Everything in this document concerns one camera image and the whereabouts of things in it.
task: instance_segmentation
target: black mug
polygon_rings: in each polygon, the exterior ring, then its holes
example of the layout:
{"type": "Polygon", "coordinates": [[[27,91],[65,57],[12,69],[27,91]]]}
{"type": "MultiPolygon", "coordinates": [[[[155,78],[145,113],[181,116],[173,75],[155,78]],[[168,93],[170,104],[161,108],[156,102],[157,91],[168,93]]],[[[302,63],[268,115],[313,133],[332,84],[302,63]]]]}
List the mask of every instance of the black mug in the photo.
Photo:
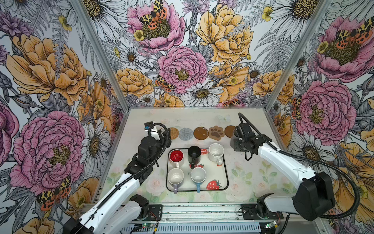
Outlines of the black mug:
{"type": "Polygon", "coordinates": [[[188,162],[191,164],[191,169],[195,168],[201,159],[201,149],[198,146],[191,146],[188,148],[188,162]]]}

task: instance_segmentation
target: blue-handled mug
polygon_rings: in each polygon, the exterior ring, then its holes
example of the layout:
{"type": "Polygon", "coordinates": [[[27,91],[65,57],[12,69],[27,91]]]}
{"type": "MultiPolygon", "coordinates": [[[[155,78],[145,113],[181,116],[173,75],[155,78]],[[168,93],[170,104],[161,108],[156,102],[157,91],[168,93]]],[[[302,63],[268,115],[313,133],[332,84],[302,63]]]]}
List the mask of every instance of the blue-handled mug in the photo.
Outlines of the blue-handled mug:
{"type": "Polygon", "coordinates": [[[206,178],[206,171],[202,167],[195,167],[191,171],[191,179],[196,184],[197,192],[200,192],[200,185],[206,178]]]}

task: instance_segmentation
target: floral wallpaper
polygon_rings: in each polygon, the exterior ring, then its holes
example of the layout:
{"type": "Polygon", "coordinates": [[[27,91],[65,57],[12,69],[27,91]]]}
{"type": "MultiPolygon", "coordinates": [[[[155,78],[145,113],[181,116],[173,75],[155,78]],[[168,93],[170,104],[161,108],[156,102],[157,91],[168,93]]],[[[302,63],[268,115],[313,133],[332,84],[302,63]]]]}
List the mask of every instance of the floral wallpaper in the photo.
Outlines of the floral wallpaper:
{"type": "MultiPolygon", "coordinates": [[[[81,28],[70,1],[63,16],[81,28]]],[[[83,1],[135,107],[264,106],[318,2],[83,1]]],[[[324,25],[336,13],[327,12],[324,25]]],[[[294,81],[282,90],[284,104],[294,81]]]]}
{"type": "Polygon", "coordinates": [[[68,3],[0,0],[2,233],[62,233],[78,218],[124,117],[68,3]]]}
{"type": "MultiPolygon", "coordinates": [[[[270,115],[287,150],[334,165],[360,189],[360,205],[350,217],[331,220],[334,233],[374,233],[374,3],[334,1],[295,64],[292,95],[280,94],[270,115]]],[[[300,160],[324,171],[333,181],[336,207],[348,210],[352,187],[334,170],[300,160]]]]}

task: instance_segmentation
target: mug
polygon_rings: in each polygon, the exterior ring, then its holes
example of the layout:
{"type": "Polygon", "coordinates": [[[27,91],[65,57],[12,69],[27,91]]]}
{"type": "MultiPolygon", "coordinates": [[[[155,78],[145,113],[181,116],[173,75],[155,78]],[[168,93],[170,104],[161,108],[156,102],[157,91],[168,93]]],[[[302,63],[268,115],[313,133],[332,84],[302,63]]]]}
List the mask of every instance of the mug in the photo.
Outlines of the mug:
{"type": "Polygon", "coordinates": [[[196,184],[197,192],[200,192],[200,185],[206,178],[206,171],[202,167],[195,167],[191,171],[191,179],[196,184]]]}
{"type": "Polygon", "coordinates": [[[174,193],[178,192],[178,187],[181,186],[184,178],[184,173],[179,168],[173,168],[168,173],[168,181],[174,187],[174,193]]]}
{"type": "Polygon", "coordinates": [[[169,162],[173,167],[180,168],[183,164],[183,152],[179,149],[173,150],[170,153],[169,162]]]}
{"type": "Polygon", "coordinates": [[[218,143],[213,143],[209,146],[208,158],[212,162],[217,162],[217,166],[222,166],[223,164],[223,146],[218,143]]]}
{"type": "Polygon", "coordinates": [[[191,146],[188,148],[188,162],[191,164],[191,168],[194,169],[195,165],[198,165],[201,159],[201,149],[198,146],[191,146]]]}

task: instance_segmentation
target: strawberry print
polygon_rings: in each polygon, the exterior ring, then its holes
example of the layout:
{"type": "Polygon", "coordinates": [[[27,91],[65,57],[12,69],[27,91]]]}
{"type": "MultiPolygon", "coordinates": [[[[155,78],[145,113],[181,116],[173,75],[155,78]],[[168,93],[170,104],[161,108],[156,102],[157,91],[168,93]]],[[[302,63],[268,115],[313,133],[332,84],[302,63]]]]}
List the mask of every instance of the strawberry print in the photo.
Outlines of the strawberry print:
{"type": "Polygon", "coordinates": [[[221,184],[219,180],[212,180],[206,186],[207,190],[219,190],[221,188],[221,184]]]}

